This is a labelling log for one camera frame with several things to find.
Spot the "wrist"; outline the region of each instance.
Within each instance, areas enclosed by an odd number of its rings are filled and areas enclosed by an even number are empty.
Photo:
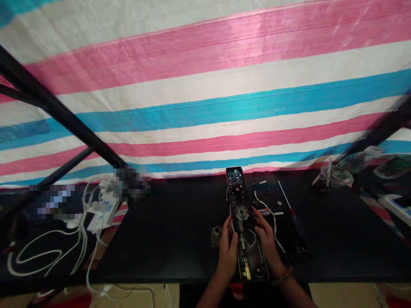
[[[273,278],[278,278],[281,277],[282,275],[285,274],[287,271],[286,266],[282,263],[280,257],[274,258],[271,264],[269,265],[270,267],[270,273]]]
[[[228,275],[224,269],[217,267],[213,275],[213,278],[220,282],[223,286],[228,286],[232,277]]]

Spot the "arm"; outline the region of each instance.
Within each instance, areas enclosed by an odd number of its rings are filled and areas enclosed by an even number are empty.
[[[215,274],[211,278],[203,296],[201,296],[196,308],[217,308],[223,298],[231,278],[235,274],[237,266],[238,234],[235,232],[229,243],[231,215],[228,216],[223,226],[223,236],[220,240],[220,256]]]
[[[256,219],[256,232],[260,236],[262,250],[265,261],[274,278],[281,277],[287,270],[281,262],[280,256],[275,246],[273,228],[265,218],[253,207],[254,217]],[[305,293],[294,277],[290,276],[278,286],[291,307],[294,308],[315,308],[316,304]]]

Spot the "hand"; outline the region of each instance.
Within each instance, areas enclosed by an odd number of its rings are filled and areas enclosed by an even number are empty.
[[[280,256],[278,255],[273,228],[255,207],[253,207],[253,212],[256,221],[255,230],[260,237],[261,247],[267,266],[272,275],[280,277],[285,273],[286,267],[281,262]]]
[[[216,275],[225,280],[227,283],[235,274],[237,268],[237,244],[238,234],[234,232],[231,244],[229,242],[229,234],[232,233],[231,215],[228,216],[223,226],[223,236],[220,240],[220,256],[218,258],[218,265]]]

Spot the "screwdriver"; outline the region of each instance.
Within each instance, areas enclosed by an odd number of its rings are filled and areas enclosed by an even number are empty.
[[[301,222],[300,222],[300,220],[298,219],[297,215],[295,214],[294,210],[291,208],[291,205],[290,205],[290,203],[288,202],[286,193],[284,192],[283,187],[281,186],[280,181],[277,181],[277,182],[278,182],[278,185],[279,185],[280,188],[281,188],[281,191],[283,192],[284,198],[285,198],[286,201],[287,201],[288,207],[290,208],[291,219],[292,219],[292,222],[294,223],[295,229],[297,230],[297,233],[298,233],[299,236],[304,237],[304,236],[305,236],[305,231],[304,231],[303,225],[301,224]]]

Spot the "beaded bracelet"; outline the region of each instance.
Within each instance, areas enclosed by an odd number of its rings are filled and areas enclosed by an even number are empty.
[[[278,286],[279,284],[287,280],[291,276],[293,271],[294,271],[294,267],[290,266],[282,276],[278,277],[275,280],[271,280],[271,284],[273,286]]]

